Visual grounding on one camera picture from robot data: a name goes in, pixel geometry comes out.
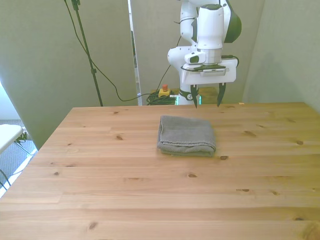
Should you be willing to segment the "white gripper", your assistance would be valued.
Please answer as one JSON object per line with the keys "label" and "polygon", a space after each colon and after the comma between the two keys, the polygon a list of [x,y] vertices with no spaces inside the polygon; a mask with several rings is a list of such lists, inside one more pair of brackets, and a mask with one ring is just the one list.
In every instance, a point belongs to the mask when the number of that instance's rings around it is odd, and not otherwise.
{"label": "white gripper", "polygon": [[222,103],[226,83],[233,83],[237,78],[237,58],[223,58],[215,65],[184,64],[181,67],[181,82],[190,86],[190,93],[195,108],[198,107],[199,89],[197,85],[219,84],[217,106]]}

